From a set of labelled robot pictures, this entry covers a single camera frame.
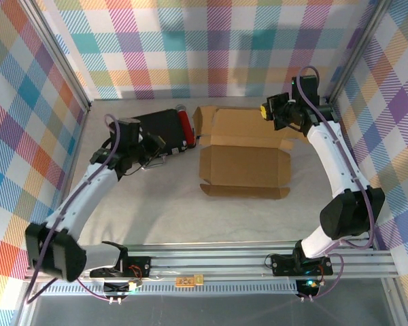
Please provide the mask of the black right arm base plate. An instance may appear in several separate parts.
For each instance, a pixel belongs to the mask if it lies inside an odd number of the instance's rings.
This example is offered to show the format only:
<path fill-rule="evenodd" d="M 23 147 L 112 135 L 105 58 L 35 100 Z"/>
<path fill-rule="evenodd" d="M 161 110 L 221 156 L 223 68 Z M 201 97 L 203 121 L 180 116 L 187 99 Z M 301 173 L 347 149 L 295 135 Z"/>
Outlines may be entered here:
<path fill-rule="evenodd" d="M 292 255 L 272 254 L 271 269 L 274 276 L 332 276 L 329 257 L 306 259 L 302 262 Z"/>

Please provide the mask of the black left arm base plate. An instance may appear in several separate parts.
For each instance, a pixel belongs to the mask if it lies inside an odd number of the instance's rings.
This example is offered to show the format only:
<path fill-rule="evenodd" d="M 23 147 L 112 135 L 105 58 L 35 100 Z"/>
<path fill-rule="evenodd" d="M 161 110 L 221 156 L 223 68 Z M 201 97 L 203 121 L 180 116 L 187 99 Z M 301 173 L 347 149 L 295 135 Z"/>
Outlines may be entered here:
<path fill-rule="evenodd" d="M 91 278 L 146 278 L 150 275 L 151 257 L 126 256 L 114 267 L 97 268 L 90 271 Z"/>

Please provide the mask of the red cylinder with grey cap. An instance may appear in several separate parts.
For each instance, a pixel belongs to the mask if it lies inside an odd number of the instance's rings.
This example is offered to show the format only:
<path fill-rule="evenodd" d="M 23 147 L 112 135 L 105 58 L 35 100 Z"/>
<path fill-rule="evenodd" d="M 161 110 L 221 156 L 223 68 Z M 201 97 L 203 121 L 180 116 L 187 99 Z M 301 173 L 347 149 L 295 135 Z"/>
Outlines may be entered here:
<path fill-rule="evenodd" d="M 194 130 L 190 124 L 190 120 L 189 120 L 189 117 L 186 111 L 186 107 L 184 105 L 177 105 L 175 107 L 175 110 L 177 111 L 177 114 L 179 116 L 179 119 L 182 125 L 184 136 L 186 138 L 187 148 L 189 149 L 194 148 L 196 146 Z"/>

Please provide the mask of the black controller board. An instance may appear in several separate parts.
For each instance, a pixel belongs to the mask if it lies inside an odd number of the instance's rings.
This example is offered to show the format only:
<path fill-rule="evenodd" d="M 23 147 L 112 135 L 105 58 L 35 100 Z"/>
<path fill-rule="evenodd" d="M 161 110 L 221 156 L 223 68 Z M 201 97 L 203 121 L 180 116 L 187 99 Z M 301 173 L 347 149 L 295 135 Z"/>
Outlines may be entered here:
<path fill-rule="evenodd" d="M 141 279 L 132 278 L 125 283 L 103 283 L 103 294 L 108 299 L 109 304 L 122 302 L 136 290 L 141 288 L 143 282 Z"/>
<path fill-rule="evenodd" d="M 315 296 L 320 292 L 321 286 L 324 285 L 324 280 L 296 280 L 296 296 L 301 299 L 302 302 L 309 300 L 313 302 Z"/>

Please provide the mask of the aluminium frame post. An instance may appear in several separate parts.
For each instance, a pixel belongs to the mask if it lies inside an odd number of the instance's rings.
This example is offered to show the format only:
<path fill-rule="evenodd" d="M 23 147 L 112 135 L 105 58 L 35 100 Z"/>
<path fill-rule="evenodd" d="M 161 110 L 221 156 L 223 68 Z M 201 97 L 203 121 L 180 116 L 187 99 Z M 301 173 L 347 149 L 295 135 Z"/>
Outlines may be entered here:
<path fill-rule="evenodd" d="M 42 14 L 36 0 L 18 0 L 26 15 L 41 38 L 42 43 L 51 55 L 58 69 L 63 74 L 66 82 L 69 83 L 71 90 L 77 96 L 78 101 L 85 108 L 86 112 L 90 111 L 91 101 L 86 95 L 77 75 L 74 73 L 69 61 L 67 60 L 62 48 L 60 47 L 52 29 Z"/>
<path fill-rule="evenodd" d="M 370 11 L 363 14 L 360 21 L 361 27 L 356 27 L 351 35 L 348 43 L 350 52 L 347 55 L 345 64 L 337 69 L 337 78 L 330 85 L 330 91 L 325 97 L 327 103 L 336 103 L 340 94 L 353 73 L 356 65 L 361 59 L 367 46 L 370 44 L 377 28 L 381 24 L 385 14 L 390 8 L 393 0 L 372 0 L 373 4 L 370 6 Z"/>

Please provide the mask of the aluminium frame rail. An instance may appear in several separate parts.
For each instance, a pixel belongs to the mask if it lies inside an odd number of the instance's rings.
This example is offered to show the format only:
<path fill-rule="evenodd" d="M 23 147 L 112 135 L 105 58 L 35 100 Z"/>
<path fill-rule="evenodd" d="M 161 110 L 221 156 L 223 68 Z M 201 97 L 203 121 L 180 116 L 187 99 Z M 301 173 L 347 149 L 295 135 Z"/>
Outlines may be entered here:
<path fill-rule="evenodd" d="M 369 248 L 365 251 L 342 246 L 329 257 L 332 276 L 274 276 L 272 254 L 292 255 L 295 243 L 278 242 L 207 242 L 185 244 L 130 244 L 126 256 L 149 256 L 151 268 L 147 281 L 175 281 L 178 276 L 202 274 L 206 281 L 307 279 L 332 280 L 341 278 L 395 278 L 397 268 L 389 251 Z M 130 278 L 91 278 L 91 270 L 78 278 L 94 280 L 126 280 Z"/>

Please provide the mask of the black flat case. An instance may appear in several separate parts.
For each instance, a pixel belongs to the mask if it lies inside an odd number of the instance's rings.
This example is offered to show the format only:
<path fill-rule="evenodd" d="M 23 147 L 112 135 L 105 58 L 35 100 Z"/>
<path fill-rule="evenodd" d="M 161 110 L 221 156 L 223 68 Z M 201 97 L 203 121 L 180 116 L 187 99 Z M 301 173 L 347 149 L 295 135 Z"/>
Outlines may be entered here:
<path fill-rule="evenodd" d="M 187 150 L 182 123 L 175 109 L 138 115 L 135 119 L 141 122 L 144 132 L 159 136 L 165 142 L 159 156 L 177 155 Z"/>

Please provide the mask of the brown cardboard paper box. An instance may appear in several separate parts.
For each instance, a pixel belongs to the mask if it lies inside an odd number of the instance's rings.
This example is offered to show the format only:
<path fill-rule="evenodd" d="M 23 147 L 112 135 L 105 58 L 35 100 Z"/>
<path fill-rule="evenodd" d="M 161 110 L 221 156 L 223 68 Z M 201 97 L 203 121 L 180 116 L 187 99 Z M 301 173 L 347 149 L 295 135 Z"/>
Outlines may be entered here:
<path fill-rule="evenodd" d="M 259 109 L 244 107 L 197 107 L 193 120 L 205 194 L 274 200 L 288 196 L 293 130 L 275 130 Z"/>

